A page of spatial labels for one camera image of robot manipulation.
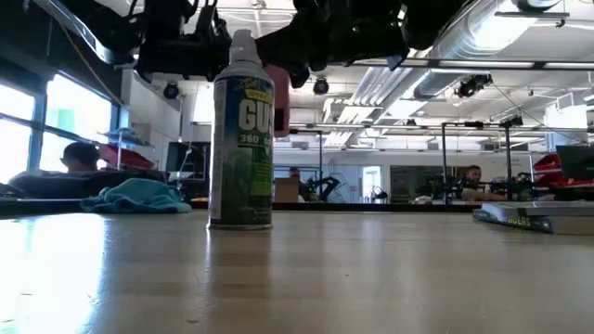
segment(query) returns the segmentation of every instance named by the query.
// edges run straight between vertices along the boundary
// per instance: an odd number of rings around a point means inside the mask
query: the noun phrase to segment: desk
[[[0,332],[589,333],[594,238],[469,214],[206,212],[0,222]]]

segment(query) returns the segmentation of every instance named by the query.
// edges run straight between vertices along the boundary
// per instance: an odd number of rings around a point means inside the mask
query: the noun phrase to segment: ceiling
[[[498,4],[505,6],[510,0],[476,0],[477,3]],[[100,0],[106,6],[110,6],[121,15],[125,15],[129,9],[130,0]],[[142,0],[138,1],[136,11],[142,10]],[[249,29],[255,37],[273,32],[291,20],[291,14],[294,12],[291,0],[225,0],[219,2],[219,12],[221,17],[227,21],[227,27],[231,33],[237,29]],[[506,11],[507,7],[497,7],[497,11]],[[522,23],[520,20],[505,18],[500,23],[491,27],[494,32],[493,39],[500,37],[501,34],[509,34],[511,43],[488,55],[488,59],[507,59],[507,60],[585,60],[594,61],[594,4],[586,0],[566,0],[551,9],[549,12],[566,11],[570,17],[566,25],[562,28],[556,28],[558,19],[532,19],[530,23]],[[467,33],[468,27],[463,26],[464,20],[460,26],[452,26],[451,36],[446,35],[444,40],[438,42],[427,57],[436,58],[472,58],[464,54],[457,53],[447,55],[443,53],[443,48],[439,43],[445,43],[458,38],[458,35]],[[187,25],[187,31],[193,30],[193,23],[190,21]],[[478,39],[479,32],[472,31],[473,36]],[[576,104],[583,103],[581,96],[586,93],[590,83],[588,83],[588,73],[581,71],[490,71],[495,85],[487,86],[484,91],[477,95],[459,100],[454,95],[454,89],[459,84],[459,79],[444,84],[441,94],[433,96],[429,101],[404,101],[410,89],[414,89],[416,83],[415,74],[425,70],[413,70],[409,75],[401,75],[396,82],[391,73],[383,72],[377,75],[367,83],[362,83],[366,73],[381,72],[382,69],[368,69],[366,67],[328,67],[322,72],[312,73],[309,82],[300,89],[291,89],[291,123],[322,123],[325,120],[325,104],[330,106],[326,108],[331,117],[327,117],[327,123],[338,122],[337,128],[320,128],[324,131],[323,139],[325,148],[390,148],[398,146],[396,143],[407,141],[408,136],[433,135],[427,134],[427,131],[419,129],[418,131],[406,130],[398,131],[377,130],[360,131],[346,130],[340,126],[345,126],[345,117],[341,115],[347,110],[354,112],[352,105],[345,102],[354,102],[350,100],[357,89],[365,88],[364,84],[373,84],[367,87],[369,92],[378,92],[382,88],[395,85],[394,89],[389,90],[387,97],[379,104],[369,104],[360,108],[357,112],[365,112],[366,117],[358,117],[348,121],[348,124],[369,123],[376,125],[394,125],[402,123],[401,119],[414,119],[417,125],[440,125],[442,122],[457,121],[485,121],[498,122],[506,116],[518,114],[514,104],[522,106],[523,110],[528,112],[531,117],[524,114],[524,123],[526,125],[538,125],[543,122],[544,108],[557,102],[557,97],[572,94]],[[468,74],[460,74],[461,79]],[[317,76],[324,76],[329,82],[329,93],[325,96],[316,96],[313,94],[313,83]],[[208,85],[206,82],[184,83],[183,87],[187,94],[201,92]],[[329,101],[340,100],[341,103],[330,104]],[[526,136],[533,139],[534,134],[520,134],[518,137]],[[291,140],[295,142],[308,141],[309,147],[317,145],[318,139],[315,135],[299,135],[289,139],[279,140],[279,145],[291,146]],[[477,139],[477,142],[484,141],[483,138]]]

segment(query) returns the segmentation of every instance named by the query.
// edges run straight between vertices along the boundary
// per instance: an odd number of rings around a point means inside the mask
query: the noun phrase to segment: ductwork
[[[498,11],[517,11],[517,6],[512,0],[477,0],[469,7],[466,15],[451,26],[436,43],[428,58],[491,58],[515,42],[536,21],[534,18],[495,16]],[[393,108],[393,104],[400,98],[433,98],[459,77],[459,73],[413,70],[382,104],[389,106],[386,108],[387,112],[396,111],[399,108]]]

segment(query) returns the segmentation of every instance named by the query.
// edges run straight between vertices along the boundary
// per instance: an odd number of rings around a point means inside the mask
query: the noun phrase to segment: table surface
[[[2,333],[591,333],[594,238],[469,214],[0,221]]]

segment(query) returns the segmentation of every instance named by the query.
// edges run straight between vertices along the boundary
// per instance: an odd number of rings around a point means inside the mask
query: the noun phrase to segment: spray can
[[[236,31],[214,79],[209,228],[272,226],[274,96],[251,32]]]

